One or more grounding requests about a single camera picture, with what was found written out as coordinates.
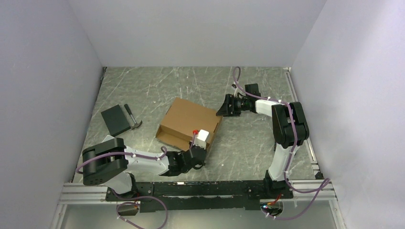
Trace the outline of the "brown cardboard box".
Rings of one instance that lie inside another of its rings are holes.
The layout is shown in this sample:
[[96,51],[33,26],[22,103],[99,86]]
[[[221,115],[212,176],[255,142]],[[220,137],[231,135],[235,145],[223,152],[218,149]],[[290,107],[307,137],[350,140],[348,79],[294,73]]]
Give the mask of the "brown cardboard box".
[[188,150],[193,131],[208,132],[207,148],[210,148],[222,122],[214,109],[206,108],[189,100],[175,98],[162,119],[156,138],[181,150]]

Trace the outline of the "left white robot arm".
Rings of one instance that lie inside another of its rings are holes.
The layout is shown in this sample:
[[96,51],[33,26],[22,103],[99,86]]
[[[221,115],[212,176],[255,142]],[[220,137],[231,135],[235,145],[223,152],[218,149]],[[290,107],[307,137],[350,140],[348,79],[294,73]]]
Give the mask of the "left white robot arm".
[[85,186],[104,184],[124,200],[132,200],[138,191],[132,171],[149,172],[163,177],[176,177],[205,165],[206,138],[194,137],[186,151],[150,153],[133,149],[122,138],[108,135],[100,144],[82,152],[82,163],[76,173],[83,176]]

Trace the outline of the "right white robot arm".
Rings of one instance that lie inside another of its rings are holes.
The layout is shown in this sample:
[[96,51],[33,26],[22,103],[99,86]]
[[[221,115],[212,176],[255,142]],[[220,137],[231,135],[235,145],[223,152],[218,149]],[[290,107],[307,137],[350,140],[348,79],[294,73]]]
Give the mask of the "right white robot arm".
[[275,155],[267,170],[271,180],[263,185],[263,192],[267,197],[275,198],[282,190],[279,181],[288,179],[292,159],[309,137],[309,127],[300,102],[285,103],[264,98],[256,83],[246,84],[244,93],[226,94],[216,115],[240,116],[242,111],[250,111],[272,118]]

